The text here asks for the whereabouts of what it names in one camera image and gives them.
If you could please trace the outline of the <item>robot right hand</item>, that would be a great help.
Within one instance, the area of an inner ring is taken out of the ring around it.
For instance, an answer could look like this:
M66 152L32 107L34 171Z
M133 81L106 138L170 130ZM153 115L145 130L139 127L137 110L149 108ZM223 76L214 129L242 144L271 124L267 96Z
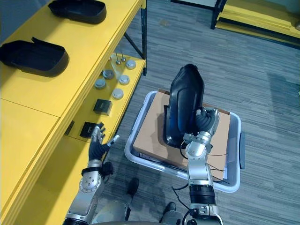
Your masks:
M199 132L207 132L213 136L217 130L220 113L217 108L202 107L196 111L195 123Z

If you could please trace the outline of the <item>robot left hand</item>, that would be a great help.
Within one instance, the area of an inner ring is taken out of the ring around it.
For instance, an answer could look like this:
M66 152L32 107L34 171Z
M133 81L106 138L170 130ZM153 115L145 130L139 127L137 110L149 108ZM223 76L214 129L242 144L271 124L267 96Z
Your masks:
M120 137L119 135L115 135L107 143L103 144L102 141L105 137L104 131L104 124L99 123L94 127L91 133L88 167L101 166L103 155L110 150L111 146L115 144Z

